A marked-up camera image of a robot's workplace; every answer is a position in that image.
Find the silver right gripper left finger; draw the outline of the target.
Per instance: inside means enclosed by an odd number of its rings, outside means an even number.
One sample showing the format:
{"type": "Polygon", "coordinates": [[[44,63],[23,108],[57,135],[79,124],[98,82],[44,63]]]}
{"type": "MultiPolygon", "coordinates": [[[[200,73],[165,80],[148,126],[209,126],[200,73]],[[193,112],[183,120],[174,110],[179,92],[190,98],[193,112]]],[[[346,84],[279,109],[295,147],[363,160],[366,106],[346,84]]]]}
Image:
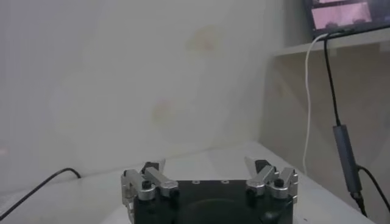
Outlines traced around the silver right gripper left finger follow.
{"type": "Polygon", "coordinates": [[[165,161],[148,161],[140,171],[125,170],[121,175],[122,204],[129,214],[134,211],[135,199],[152,201],[157,191],[171,198],[179,190],[179,182],[163,175],[165,161]]]}

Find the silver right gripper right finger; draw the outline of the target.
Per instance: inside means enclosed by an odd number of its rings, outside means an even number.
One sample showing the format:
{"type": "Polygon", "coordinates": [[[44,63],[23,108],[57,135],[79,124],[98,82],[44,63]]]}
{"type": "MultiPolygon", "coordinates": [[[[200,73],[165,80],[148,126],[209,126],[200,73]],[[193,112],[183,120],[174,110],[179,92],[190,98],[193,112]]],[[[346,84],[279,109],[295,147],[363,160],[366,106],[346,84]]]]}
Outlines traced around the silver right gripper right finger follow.
{"type": "Polygon", "coordinates": [[[256,197],[269,194],[277,200],[291,199],[297,201],[298,174],[295,169],[286,167],[282,171],[267,160],[244,158],[250,179],[246,186],[256,197]]]}

